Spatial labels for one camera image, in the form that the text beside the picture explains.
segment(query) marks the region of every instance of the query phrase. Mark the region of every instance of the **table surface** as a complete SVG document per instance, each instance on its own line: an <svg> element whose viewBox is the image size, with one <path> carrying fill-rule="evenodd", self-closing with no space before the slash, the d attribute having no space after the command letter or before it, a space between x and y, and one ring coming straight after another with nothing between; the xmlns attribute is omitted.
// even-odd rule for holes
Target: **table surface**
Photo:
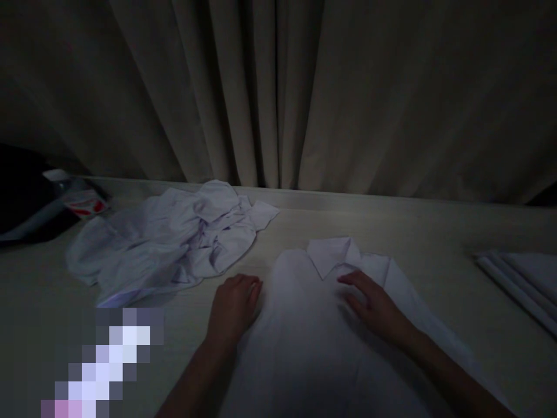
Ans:
<svg viewBox="0 0 557 418"><path fill-rule="evenodd" d="M134 205L168 187L199 188L92 179L114 196L115 208ZM557 342L472 258L491 248L557 254L556 210L235 189L252 203L265 201L281 213L225 275L136 304L164 307L164 345L151 347L151 362L138 365L137 382L124 384L124 400L111 402L111 416L155 414L201 342L215 290L226 277L244 272L266 280L283 250L338 236L353 237L363 252L394 257L430 309L472 349L515 411L528 417L557 416ZM82 226L83 222L49 243L0 250L2 375L13 376L2 395L13 416L39 416L40 399L53 399L54 382L67 381L67 364L81 362L81 345L95 343L99 289L71 277L64 265L64 252Z"/></svg>

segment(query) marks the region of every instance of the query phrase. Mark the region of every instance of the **shirt collar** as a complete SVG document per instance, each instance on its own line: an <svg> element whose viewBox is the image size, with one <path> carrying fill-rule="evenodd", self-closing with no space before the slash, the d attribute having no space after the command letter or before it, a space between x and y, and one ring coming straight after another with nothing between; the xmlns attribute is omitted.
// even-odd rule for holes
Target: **shirt collar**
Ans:
<svg viewBox="0 0 557 418"><path fill-rule="evenodd" d="M360 250L350 237L311 240L306 250L321 280L338 265L361 267Z"/></svg>

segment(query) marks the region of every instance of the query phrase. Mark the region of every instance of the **black bag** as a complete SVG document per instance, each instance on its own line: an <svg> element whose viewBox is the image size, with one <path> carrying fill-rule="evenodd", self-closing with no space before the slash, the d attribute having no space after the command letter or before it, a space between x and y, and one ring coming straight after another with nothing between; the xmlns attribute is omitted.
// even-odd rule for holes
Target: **black bag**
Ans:
<svg viewBox="0 0 557 418"><path fill-rule="evenodd" d="M42 175L52 168L38 153L0 145L0 246L49 241L79 221L61 206L53 184ZM34 227L14 238L25 222Z"/></svg>

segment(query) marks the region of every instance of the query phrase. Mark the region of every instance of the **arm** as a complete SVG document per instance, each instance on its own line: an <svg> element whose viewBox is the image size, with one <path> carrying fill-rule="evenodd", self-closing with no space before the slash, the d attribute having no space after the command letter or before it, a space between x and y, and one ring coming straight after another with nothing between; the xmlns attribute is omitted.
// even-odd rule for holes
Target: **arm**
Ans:
<svg viewBox="0 0 557 418"><path fill-rule="evenodd" d="M216 291L207 336L155 418L196 416L209 387L251 323L262 282L255 276L228 278Z"/></svg>
<svg viewBox="0 0 557 418"><path fill-rule="evenodd" d="M346 301L368 329L414 360L458 416L515 417L426 334L414 327L385 290L368 276L356 271L338 281L356 286L366 296L367 306L350 294L346 295Z"/></svg>

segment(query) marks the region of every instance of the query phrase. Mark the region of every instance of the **folded white shirt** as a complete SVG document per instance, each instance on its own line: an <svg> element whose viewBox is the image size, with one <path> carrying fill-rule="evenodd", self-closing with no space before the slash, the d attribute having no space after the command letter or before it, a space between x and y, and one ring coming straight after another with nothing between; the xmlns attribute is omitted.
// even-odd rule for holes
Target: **folded white shirt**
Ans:
<svg viewBox="0 0 557 418"><path fill-rule="evenodd" d="M89 221L66 252L69 271L98 283L98 307L121 307L221 275L279 210L221 181L197 193L168 189L111 218Z"/></svg>
<svg viewBox="0 0 557 418"><path fill-rule="evenodd" d="M491 250L477 254L476 262L557 337L557 256Z"/></svg>
<svg viewBox="0 0 557 418"><path fill-rule="evenodd" d="M238 345L222 417L452 416L423 372L367 331L337 277L372 277L412 323L506 403L472 353L435 315L393 259L361 253L350 238L311 241L276 260L263 310Z"/></svg>

